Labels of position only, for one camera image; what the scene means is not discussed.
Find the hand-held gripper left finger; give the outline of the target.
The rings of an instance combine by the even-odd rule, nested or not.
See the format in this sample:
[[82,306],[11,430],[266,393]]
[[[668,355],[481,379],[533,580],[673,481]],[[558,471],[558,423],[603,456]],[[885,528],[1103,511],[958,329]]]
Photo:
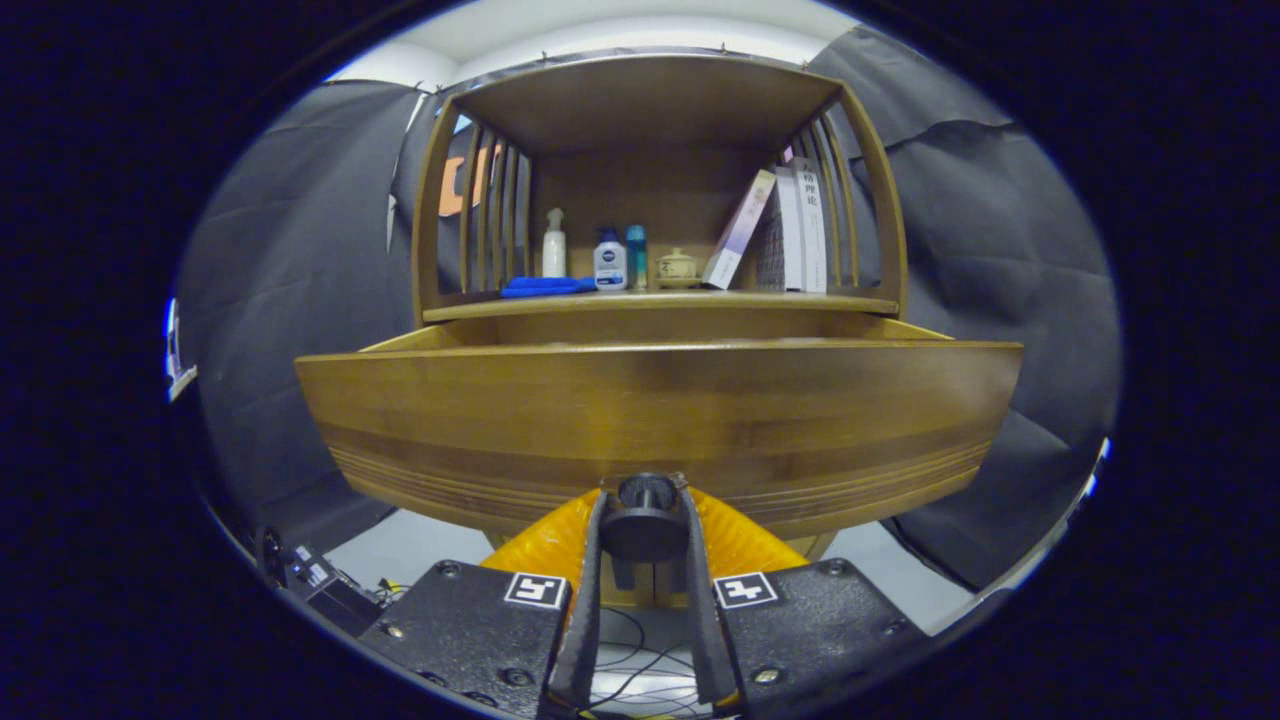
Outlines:
[[600,528],[593,489],[486,561],[430,566],[358,639],[428,689],[508,719],[575,719],[600,639]]

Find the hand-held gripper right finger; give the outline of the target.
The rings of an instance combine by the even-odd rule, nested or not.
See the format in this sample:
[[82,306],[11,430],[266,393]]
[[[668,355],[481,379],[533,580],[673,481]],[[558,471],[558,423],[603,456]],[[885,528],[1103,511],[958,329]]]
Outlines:
[[716,717],[819,717],[925,656],[925,633],[846,559],[810,562],[691,486],[684,515],[698,698]]

